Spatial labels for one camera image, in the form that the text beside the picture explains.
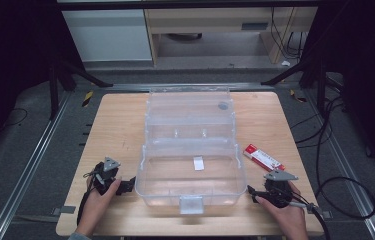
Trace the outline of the red and white medicine box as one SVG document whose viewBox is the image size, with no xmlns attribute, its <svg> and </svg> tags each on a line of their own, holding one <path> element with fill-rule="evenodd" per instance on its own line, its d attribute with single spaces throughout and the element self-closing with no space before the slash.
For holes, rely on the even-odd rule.
<svg viewBox="0 0 375 240">
<path fill-rule="evenodd" d="M 249 144 L 243 150 L 243 154 L 267 171 L 285 169 L 285 166 L 282 163 L 253 144 Z"/>
</svg>

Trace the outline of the white cabinet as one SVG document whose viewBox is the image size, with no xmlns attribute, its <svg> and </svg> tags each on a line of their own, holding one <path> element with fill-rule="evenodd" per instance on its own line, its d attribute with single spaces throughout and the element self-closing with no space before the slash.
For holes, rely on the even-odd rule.
<svg viewBox="0 0 375 240">
<path fill-rule="evenodd" d="M 63 11 L 83 62 L 151 60 L 142 10 Z"/>
</svg>

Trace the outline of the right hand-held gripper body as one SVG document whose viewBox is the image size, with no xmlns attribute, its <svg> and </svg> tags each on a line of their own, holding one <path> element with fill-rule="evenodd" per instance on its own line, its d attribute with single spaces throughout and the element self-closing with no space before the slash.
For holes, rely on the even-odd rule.
<svg viewBox="0 0 375 240">
<path fill-rule="evenodd" d="M 264 187 L 264 198 L 277 208 L 284 208 L 292 200 L 292 188 L 290 181 L 297 180 L 298 177 L 283 170 L 273 170 L 267 173 Z"/>
</svg>

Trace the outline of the black metal stand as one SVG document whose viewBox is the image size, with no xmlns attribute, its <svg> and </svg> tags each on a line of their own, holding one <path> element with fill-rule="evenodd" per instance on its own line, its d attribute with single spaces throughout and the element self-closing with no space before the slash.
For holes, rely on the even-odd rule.
<svg viewBox="0 0 375 240">
<path fill-rule="evenodd" d="M 302 71 L 302 77 L 299 85 L 302 88 L 308 88 L 317 82 L 317 110 L 324 114 L 325 113 L 325 86 L 326 86 L 326 64 L 321 51 L 315 51 L 305 56 L 298 64 L 287 69 L 271 80 L 262 82 L 262 85 L 273 86 L 281 82 L 283 79 L 293 75 L 296 72 Z"/>
<path fill-rule="evenodd" d="M 50 103 L 51 103 L 51 112 L 50 119 L 53 120 L 59 110 L 59 97 L 58 97 L 58 82 L 61 82 L 61 85 L 66 91 L 72 91 L 76 84 L 72 74 L 76 74 L 86 79 L 87 81 L 93 83 L 94 85 L 100 88 L 112 87 L 112 84 L 103 82 L 96 77 L 90 75 L 85 70 L 76 67 L 75 65 L 64 61 L 55 61 L 52 62 L 49 67 L 49 89 L 50 89 Z"/>
</svg>

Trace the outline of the yellow and black tape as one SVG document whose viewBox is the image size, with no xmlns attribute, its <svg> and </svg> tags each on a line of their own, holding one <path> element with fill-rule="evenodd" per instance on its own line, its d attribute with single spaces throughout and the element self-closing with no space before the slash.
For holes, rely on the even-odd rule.
<svg viewBox="0 0 375 240">
<path fill-rule="evenodd" d="M 82 107 L 86 107 L 86 106 L 88 106 L 88 104 L 89 104 L 89 102 L 90 102 L 90 100 L 91 100 L 91 98 L 92 98 L 92 96 L 93 96 L 93 91 L 92 90 L 90 90 L 90 91 L 88 91 L 87 93 L 86 93 L 86 95 L 85 95 L 85 97 L 84 97 L 84 100 L 83 100 L 83 102 L 82 102 Z"/>
<path fill-rule="evenodd" d="M 298 102 L 301 102 L 301 103 L 304 103 L 304 102 L 307 102 L 307 99 L 305 97 L 298 97 L 296 95 L 296 92 L 293 90 L 293 89 L 290 89 L 289 90 L 289 93 L 290 93 L 290 96 L 295 99 L 296 101 Z"/>
</svg>

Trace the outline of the person's left hand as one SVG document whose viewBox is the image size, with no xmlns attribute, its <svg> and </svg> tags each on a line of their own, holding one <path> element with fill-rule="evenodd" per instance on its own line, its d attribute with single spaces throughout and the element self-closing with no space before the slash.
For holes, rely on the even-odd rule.
<svg viewBox="0 0 375 240">
<path fill-rule="evenodd" d="M 104 216 L 111 200 L 116 195 L 121 180 L 112 182 L 109 189 L 101 195 L 96 189 L 89 191 L 89 196 L 84 204 L 81 219 L 75 230 L 76 233 L 85 237 L 92 237 L 96 226 Z"/>
</svg>

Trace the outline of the person's right hand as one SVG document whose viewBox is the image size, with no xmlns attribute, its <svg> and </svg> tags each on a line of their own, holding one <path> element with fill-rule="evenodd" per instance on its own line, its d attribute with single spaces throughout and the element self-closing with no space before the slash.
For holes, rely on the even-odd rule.
<svg viewBox="0 0 375 240">
<path fill-rule="evenodd" d="M 276 220 L 287 240 L 309 240 L 305 212 L 302 208 L 277 208 L 268 200 L 257 196 L 257 202 Z"/>
</svg>

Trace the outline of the metal floor rail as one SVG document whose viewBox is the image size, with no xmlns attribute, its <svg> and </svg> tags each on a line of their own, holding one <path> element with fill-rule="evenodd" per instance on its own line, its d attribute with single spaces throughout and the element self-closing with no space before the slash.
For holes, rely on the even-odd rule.
<svg viewBox="0 0 375 240">
<path fill-rule="evenodd" d="M 58 101 L 55 115 L 47 122 L 42 135 L 37 142 L 24 170 L 22 171 L 12 193 L 10 194 L 6 204 L 0 211 L 0 240 L 3 239 L 17 209 L 37 171 L 39 164 L 46 152 L 49 143 L 56 131 L 57 125 L 60 123 L 62 116 L 67 108 L 68 101 L 72 96 L 71 92 L 63 92 L 61 99 Z"/>
<path fill-rule="evenodd" d="M 330 127 L 330 114 L 334 108 L 336 99 L 331 100 L 328 104 L 325 104 L 325 113 L 322 114 L 317 110 L 316 103 L 312 96 L 309 97 L 310 106 L 315 113 L 321 128 L 317 132 L 318 140 L 316 143 L 316 160 L 315 160 L 315 173 L 317 182 L 316 196 L 322 197 L 330 206 L 332 206 L 337 212 L 350 219 L 362 221 L 371 235 L 371 239 L 375 240 L 375 196 L 372 192 L 360 182 L 359 177 L 352 169 L 348 159 L 346 158 L 343 150 L 340 147 L 336 137 L 332 134 L 332 128 Z M 337 165 L 339 176 L 330 176 L 329 178 L 322 180 L 320 178 L 320 152 L 323 146 L 323 137 L 326 137 L 326 142 L 333 155 L 333 160 Z M 356 214 L 351 213 L 340 206 L 335 205 L 331 200 L 327 198 L 327 193 L 324 188 L 327 184 L 340 181 L 346 185 L 346 188 L 353 199 L 358 212 Z"/>
</svg>

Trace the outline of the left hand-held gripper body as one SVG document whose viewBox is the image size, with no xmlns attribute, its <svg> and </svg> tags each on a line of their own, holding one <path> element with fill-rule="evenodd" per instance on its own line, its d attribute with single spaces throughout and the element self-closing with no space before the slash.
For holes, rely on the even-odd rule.
<svg viewBox="0 0 375 240">
<path fill-rule="evenodd" d="M 105 194 L 114 181 L 120 167 L 118 161 L 106 157 L 103 162 L 99 162 L 92 171 L 92 182 L 94 188 L 101 194 Z"/>
</svg>

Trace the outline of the clear plastic storage box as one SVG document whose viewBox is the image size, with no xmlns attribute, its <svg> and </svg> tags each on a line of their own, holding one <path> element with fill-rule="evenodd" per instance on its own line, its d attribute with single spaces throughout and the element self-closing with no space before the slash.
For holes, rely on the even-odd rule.
<svg viewBox="0 0 375 240">
<path fill-rule="evenodd" d="M 135 190 L 148 206 L 202 214 L 234 205 L 246 190 L 236 115 L 226 87 L 150 91 Z"/>
</svg>

